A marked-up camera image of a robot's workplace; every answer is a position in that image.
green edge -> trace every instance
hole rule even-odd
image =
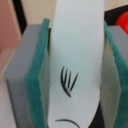
[[[32,65],[25,77],[28,90],[30,113],[34,128],[46,128],[38,76],[47,49],[48,26],[49,20],[44,19],[39,33],[39,40],[35,56]]]
[[[108,38],[109,44],[112,47],[113,54],[115,57],[115,63],[119,73],[119,79],[121,83],[121,98],[119,108],[117,112],[116,121],[114,128],[124,128],[128,121],[128,67],[121,56],[112,36],[111,31],[108,29],[105,23],[105,35]]]

black printed logo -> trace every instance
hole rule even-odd
[[[80,126],[75,121],[72,121],[69,119],[60,119],[60,120],[56,120],[56,122],[69,122],[69,123],[76,125],[78,128],[80,128]]]
[[[77,73],[77,75],[76,75],[76,77],[75,77],[75,79],[74,79],[72,85],[70,85],[70,81],[71,81],[71,71],[70,71],[69,79],[68,79],[68,85],[66,86],[68,69],[66,69],[66,73],[65,73],[65,78],[64,78],[64,79],[63,79],[63,72],[64,72],[64,67],[62,68],[62,71],[61,71],[61,78],[60,78],[60,80],[61,80],[61,85],[62,85],[62,87],[63,87],[65,93],[66,93],[69,97],[71,97],[71,94],[70,94],[70,93],[71,93],[71,91],[72,91],[73,88],[74,88],[74,85],[75,85],[76,80],[77,80],[77,77],[78,77],[78,73]]]

white shoe insole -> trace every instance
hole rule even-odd
[[[51,32],[49,128],[88,128],[100,100],[105,0],[58,0]]]

insole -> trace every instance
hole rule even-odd
[[[101,107],[106,128],[124,128],[128,119],[127,37],[118,27],[110,30],[105,23]]]
[[[104,0],[58,0],[51,32],[49,128],[88,128],[100,99]]]

black curved line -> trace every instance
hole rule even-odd
[[[69,79],[68,79],[68,89],[70,87],[70,80],[71,80],[71,71],[70,71],[70,75],[69,75]]]
[[[76,75],[76,77],[75,77],[75,79],[74,79],[74,81],[73,81],[73,84],[72,84],[72,87],[71,87],[71,89],[70,89],[70,92],[72,91],[72,89],[73,89],[73,87],[74,87],[74,85],[75,85],[75,82],[76,82],[76,80],[77,80],[77,77],[78,77],[78,73],[77,73],[77,75]]]
[[[62,71],[61,71],[61,85],[62,85],[62,87],[63,87],[63,89],[64,89],[64,91],[65,91],[65,93],[69,96],[69,97],[71,97],[71,95],[69,94],[69,92],[67,91],[67,89],[66,89],[66,87],[65,87],[65,84],[66,84],[66,75],[65,75],[65,80],[63,81],[63,71],[64,71],[64,67],[62,68]]]
[[[56,120],[56,122],[60,122],[60,121],[67,121],[67,122],[70,122],[70,123],[73,123],[74,125],[76,125],[78,128],[80,128],[80,126],[76,123],[76,122],[74,122],[74,121],[72,121],[72,120],[69,120],[69,119],[60,119],[60,120]]]
[[[66,86],[66,81],[67,81],[67,72],[68,72],[68,69],[66,69],[66,74],[65,74],[65,79],[64,79],[65,86]]]

